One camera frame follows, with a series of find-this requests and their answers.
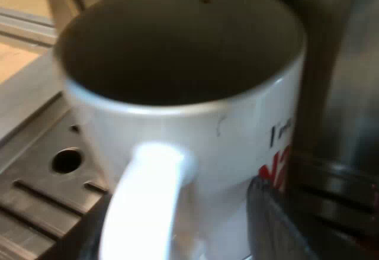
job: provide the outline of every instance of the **metal slot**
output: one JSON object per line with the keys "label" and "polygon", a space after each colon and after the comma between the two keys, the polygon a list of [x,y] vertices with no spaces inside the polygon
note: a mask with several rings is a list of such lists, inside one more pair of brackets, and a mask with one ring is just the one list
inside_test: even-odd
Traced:
{"label": "metal slot", "polygon": [[82,217],[85,214],[85,211],[83,208],[78,208],[73,204],[68,204],[67,202],[64,202],[62,200],[58,200],[57,198],[54,198],[50,195],[48,195],[46,192],[43,192],[42,190],[38,190],[36,187],[26,184],[22,180],[16,180],[14,183],[14,187],[33,195],[34,197],[43,199],[44,201],[59,207],[63,210],[69,211],[70,213],[73,213],[79,217]]}

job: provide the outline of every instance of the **white mug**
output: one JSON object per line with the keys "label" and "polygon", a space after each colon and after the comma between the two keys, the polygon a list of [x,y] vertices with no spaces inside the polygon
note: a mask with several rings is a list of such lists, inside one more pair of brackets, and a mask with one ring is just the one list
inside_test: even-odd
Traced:
{"label": "white mug", "polygon": [[305,49],[277,0],[106,0],[66,27],[65,96],[113,193],[101,260],[249,255],[246,189],[283,182]]}

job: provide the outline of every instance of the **drain hole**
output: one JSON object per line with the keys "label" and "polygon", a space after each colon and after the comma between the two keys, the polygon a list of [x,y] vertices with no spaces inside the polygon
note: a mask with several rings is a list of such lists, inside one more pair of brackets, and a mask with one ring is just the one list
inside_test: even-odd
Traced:
{"label": "drain hole", "polygon": [[78,125],[71,125],[70,126],[70,131],[72,131],[72,132],[74,132],[76,134],[80,134],[80,132],[81,132],[81,130],[80,130],[80,128],[79,128]]}
{"label": "drain hole", "polygon": [[82,155],[77,149],[63,149],[53,159],[53,170],[66,174],[79,168],[82,163]]}

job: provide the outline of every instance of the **espresso machine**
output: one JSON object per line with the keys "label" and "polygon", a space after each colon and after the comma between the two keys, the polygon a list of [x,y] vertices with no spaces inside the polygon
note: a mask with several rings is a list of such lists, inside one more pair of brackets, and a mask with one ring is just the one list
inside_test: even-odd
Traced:
{"label": "espresso machine", "polygon": [[[57,32],[99,1],[49,0]],[[281,1],[308,39],[285,203],[371,254],[379,235],[379,0]],[[0,140],[0,161],[0,258],[96,259],[111,196],[59,93]]]}

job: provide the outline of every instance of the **mug handle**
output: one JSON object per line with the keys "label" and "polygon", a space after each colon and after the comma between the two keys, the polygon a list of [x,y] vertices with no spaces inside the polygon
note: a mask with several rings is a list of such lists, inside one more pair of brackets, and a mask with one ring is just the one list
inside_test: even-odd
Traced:
{"label": "mug handle", "polygon": [[183,148],[136,147],[108,207],[99,260],[169,259],[176,202],[195,172],[195,159]]}

